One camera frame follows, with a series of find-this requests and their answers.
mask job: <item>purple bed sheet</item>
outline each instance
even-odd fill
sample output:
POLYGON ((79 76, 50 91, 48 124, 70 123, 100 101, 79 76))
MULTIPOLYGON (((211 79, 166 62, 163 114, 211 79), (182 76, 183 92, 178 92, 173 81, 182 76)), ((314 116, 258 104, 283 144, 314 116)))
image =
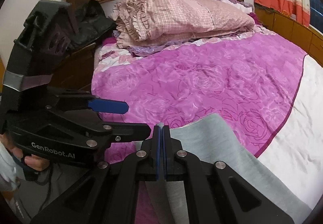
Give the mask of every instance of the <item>purple bed sheet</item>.
MULTIPOLYGON (((181 127, 218 113, 240 143, 258 157, 286 122, 296 97, 306 55, 278 35, 254 36, 165 50, 126 66, 96 73, 92 93, 126 101, 124 115, 102 113, 105 121, 159 122, 181 127)), ((113 163, 134 143, 113 144, 113 163)))

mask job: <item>person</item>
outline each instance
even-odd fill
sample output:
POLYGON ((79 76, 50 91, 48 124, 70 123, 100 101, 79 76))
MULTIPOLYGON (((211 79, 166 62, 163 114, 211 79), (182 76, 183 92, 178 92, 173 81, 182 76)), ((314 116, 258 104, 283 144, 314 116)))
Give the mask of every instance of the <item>person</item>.
POLYGON ((75 183, 86 169, 51 163, 36 155, 26 156, 29 167, 39 171, 38 179, 26 181, 21 161, 23 152, 17 148, 9 133, 0 135, 0 192, 20 221, 28 224, 32 217, 75 183))

